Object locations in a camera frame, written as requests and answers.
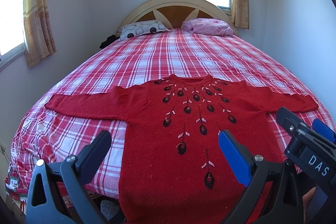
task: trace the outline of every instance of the white lettering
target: white lettering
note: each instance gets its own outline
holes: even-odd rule
[[[315,161],[316,161],[316,157],[315,157],[315,155],[313,155],[308,163],[309,163],[310,165],[313,165],[313,164],[315,163]]]
[[[323,161],[322,162],[320,162],[316,167],[315,167],[315,169],[318,169],[319,171],[320,171],[320,169],[321,169],[321,166],[322,166],[322,163],[323,163]]]
[[[327,174],[327,171],[329,170],[329,167],[326,167],[324,171],[322,172],[322,175],[325,176]]]

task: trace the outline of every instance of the sweater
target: sweater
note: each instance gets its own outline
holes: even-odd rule
[[[110,93],[55,94],[45,105],[63,115],[127,122],[119,198],[129,223],[200,224],[219,223],[244,190],[219,148],[219,132],[228,129],[253,155],[282,162],[266,119],[282,106],[293,112],[318,108],[309,95],[211,75],[170,75]]]

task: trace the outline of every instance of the sweater's left sleeve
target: sweater's left sleeve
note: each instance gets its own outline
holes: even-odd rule
[[[143,84],[128,89],[115,86],[109,93],[54,94],[44,106],[71,117],[129,122],[147,103],[147,87]]]
[[[308,112],[319,108],[310,95],[277,93],[267,86],[247,87],[251,100],[262,105],[267,114],[276,113],[283,106],[292,112]]]

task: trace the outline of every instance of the red and white plaid sheet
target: red and white plaid sheet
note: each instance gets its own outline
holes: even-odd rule
[[[88,190],[118,198],[118,181],[125,140],[125,122],[67,117],[44,108],[52,94],[109,92],[114,86],[129,87],[174,73],[182,77],[211,74],[228,81],[246,80],[269,86],[280,93],[310,94],[319,104],[316,111],[298,114],[311,125],[319,118],[331,129],[335,124],[313,92],[289,70],[239,37],[211,37],[181,29],[116,41],[88,59],[45,94],[23,118],[11,146],[11,169],[6,189],[14,198],[25,199],[34,162],[63,161],[77,155],[102,130],[112,134],[112,147]],[[280,150],[290,137],[268,121]]]

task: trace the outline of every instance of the plaid bedspread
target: plaid bedspread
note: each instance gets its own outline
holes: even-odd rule
[[[254,86],[269,86],[280,93],[309,94],[320,107],[298,114],[299,117],[309,125],[319,118],[336,129],[330,114],[306,85],[248,42],[239,37],[211,37],[174,29],[170,33],[116,41],[46,93],[25,115],[14,136],[9,175],[5,179],[7,192],[15,199],[25,200],[38,159],[56,162],[68,155],[77,155],[104,129],[111,132],[112,147],[86,189],[118,198],[125,122],[67,117],[44,108],[44,104],[54,93],[109,92],[117,85],[126,88],[172,73],[181,77],[211,74],[228,81],[246,80]],[[284,151],[290,136],[276,124],[275,115],[269,115],[268,122],[280,150]],[[69,203],[64,187],[60,187]]]

